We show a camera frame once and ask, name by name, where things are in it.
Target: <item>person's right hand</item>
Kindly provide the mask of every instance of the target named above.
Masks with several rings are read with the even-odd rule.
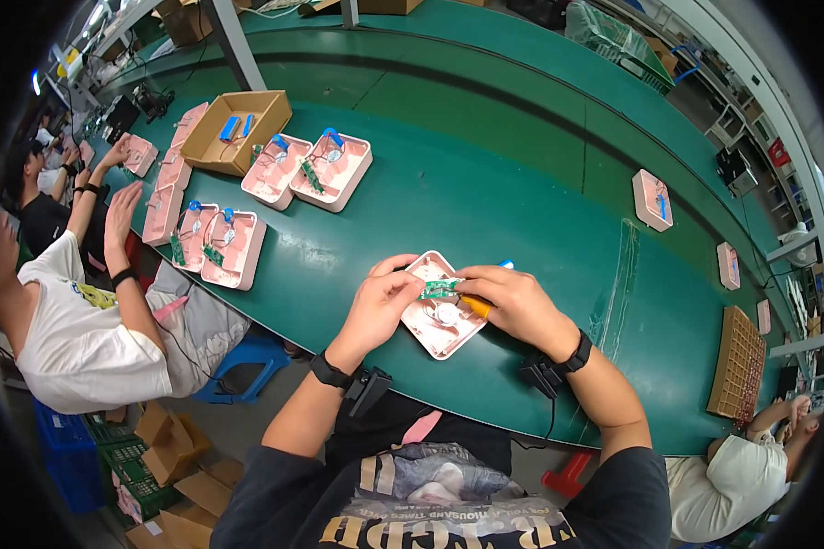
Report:
[[[132,154],[132,149],[128,144],[131,138],[131,134],[122,134],[122,137],[120,137],[119,140],[113,144],[113,147],[107,151],[107,154],[103,156],[100,165],[106,168],[112,168],[113,166],[118,166],[128,161],[128,157]]]
[[[455,285],[491,301],[488,320],[518,340],[534,345],[555,362],[566,362],[580,345],[580,330],[561,313],[538,281],[526,272],[494,265],[467,267],[455,273]]]

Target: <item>metal post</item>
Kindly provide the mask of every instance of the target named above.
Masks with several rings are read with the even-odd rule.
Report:
[[[339,6],[342,8],[342,28],[352,29],[360,25],[360,10],[357,0],[341,0]]]
[[[253,52],[244,37],[241,21],[235,15],[232,0],[201,0],[199,7],[211,23],[217,43],[232,70],[238,86],[244,92],[267,90],[263,75],[256,66]]]

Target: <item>cable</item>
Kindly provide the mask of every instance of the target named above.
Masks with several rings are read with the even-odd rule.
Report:
[[[535,445],[525,446],[513,437],[510,437],[510,440],[513,441],[514,443],[516,443],[517,445],[519,445],[519,447],[521,447],[522,450],[545,450],[547,448],[547,444],[549,444],[549,436],[553,433],[553,426],[555,425],[555,400],[554,399],[552,400],[552,403],[553,403],[553,419],[551,419],[549,421],[549,431],[547,431],[547,433],[545,435],[543,435],[543,445],[540,445],[540,446],[535,446]]]

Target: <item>person's left hand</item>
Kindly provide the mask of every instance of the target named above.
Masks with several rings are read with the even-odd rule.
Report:
[[[122,137],[120,137],[119,140],[113,144],[113,147],[107,151],[107,154],[103,156],[100,165],[106,168],[112,168],[113,166],[118,166],[128,161],[128,157],[132,154],[132,149],[128,144],[131,138],[131,134],[122,134]]]
[[[417,258],[416,254],[393,256],[369,270],[369,277],[354,295],[342,330],[327,348],[327,361],[332,366],[351,374],[367,353],[394,335],[400,315],[424,290],[423,280],[394,269]]]

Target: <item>white fan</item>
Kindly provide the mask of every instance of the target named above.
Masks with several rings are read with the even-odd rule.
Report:
[[[806,229],[806,224],[801,221],[797,223],[797,226],[792,228],[790,231],[784,233],[783,235],[779,235],[779,240],[782,244],[790,244],[794,240],[807,234],[808,229]],[[812,265],[818,260],[818,256],[814,250],[814,242],[809,246],[803,246],[802,248],[791,253],[787,256],[787,260],[795,267],[808,267]]]

